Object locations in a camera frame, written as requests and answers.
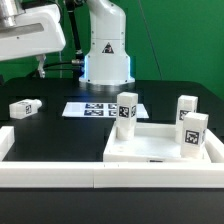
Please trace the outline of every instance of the green background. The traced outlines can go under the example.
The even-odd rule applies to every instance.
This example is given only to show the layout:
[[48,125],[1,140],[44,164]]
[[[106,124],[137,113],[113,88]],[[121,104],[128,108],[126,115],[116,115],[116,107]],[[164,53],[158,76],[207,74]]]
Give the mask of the green background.
[[[138,0],[113,0],[127,14],[126,51],[132,57],[133,76],[138,80],[161,79],[153,55]],[[195,81],[224,99],[224,1],[223,0],[142,0],[148,29],[163,80]],[[77,9],[81,44],[90,48],[89,12],[85,5]],[[68,15],[63,8],[61,21],[66,37],[62,60],[74,58]],[[47,55],[47,62],[59,60],[59,54]],[[0,62],[5,80],[25,76],[37,67],[35,57]],[[59,73],[47,73],[59,77]],[[63,77],[72,77],[64,72]]]

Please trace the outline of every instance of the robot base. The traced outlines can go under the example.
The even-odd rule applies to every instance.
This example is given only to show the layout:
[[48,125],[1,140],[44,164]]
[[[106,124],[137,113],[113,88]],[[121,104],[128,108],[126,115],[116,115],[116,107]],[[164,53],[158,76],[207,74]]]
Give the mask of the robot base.
[[84,89],[94,90],[94,91],[102,91],[102,92],[118,92],[123,90],[131,90],[135,88],[135,81],[128,82],[121,85],[99,85],[93,84],[89,82],[79,81],[79,86]]

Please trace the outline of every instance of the black table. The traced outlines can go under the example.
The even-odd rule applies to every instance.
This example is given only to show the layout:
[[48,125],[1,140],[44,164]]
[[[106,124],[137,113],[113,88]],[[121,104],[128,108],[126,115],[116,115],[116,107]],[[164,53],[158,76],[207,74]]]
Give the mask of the black table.
[[[136,81],[139,103],[149,119],[174,124],[180,95],[199,97],[198,112],[209,114],[208,128],[223,140],[224,102],[200,84]],[[114,119],[64,118],[66,102],[116,102],[117,93],[78,88],[71,79],[16,78],[0,87],[0,127],[15,127],[16,144],[7,161],[102,161]],[[40,99],[39,113],[9,119],[8,105]],[[110,188],[0,189],[1,223],[223,223],[223,189]]]

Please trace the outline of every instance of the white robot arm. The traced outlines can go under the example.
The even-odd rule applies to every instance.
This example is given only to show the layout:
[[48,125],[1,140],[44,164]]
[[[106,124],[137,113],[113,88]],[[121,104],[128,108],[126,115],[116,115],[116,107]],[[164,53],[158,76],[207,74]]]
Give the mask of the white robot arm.
[[65,38],[56,5],[21,10],[18,1],[0,3],[0,61],[61,51]]
[[[85,56],[80,85],[112,91],[132,86],[130,57],[125,52],[124,11],[109,0],[70,2],[85,2],[91,19],[91,49]],[[58,7],[48,5],[23,11],[18,5],[18,0],[0,1],[0,61],[61,51],[65,38]],[[40,58],[40,75],[43,61]]]
[[85,57],[81,86],[119,90],[131,86],[130,57],[125,52],[126,16],[109,0],[86,0],[91,20],[91,49]]

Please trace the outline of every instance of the white cube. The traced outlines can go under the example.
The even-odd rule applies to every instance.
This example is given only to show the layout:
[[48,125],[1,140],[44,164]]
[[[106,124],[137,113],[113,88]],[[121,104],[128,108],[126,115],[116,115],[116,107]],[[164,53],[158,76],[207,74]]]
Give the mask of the white cube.
[[183,120],[187,113],[196,112],[198,97],[182,95],[178,98],[176,114],[176,136],[175,141],[181,144]]
[[11,118],[23,119],[38,112],[38,108],[42,106],[40,100],[25,99],[9,105]]
[[181,156],[200,159],[205,151],[208,115],[189,112],[183,121]]
[[129,140],[134,137],[137,120],[138,94],[123,92],[117,95],[117,138]]

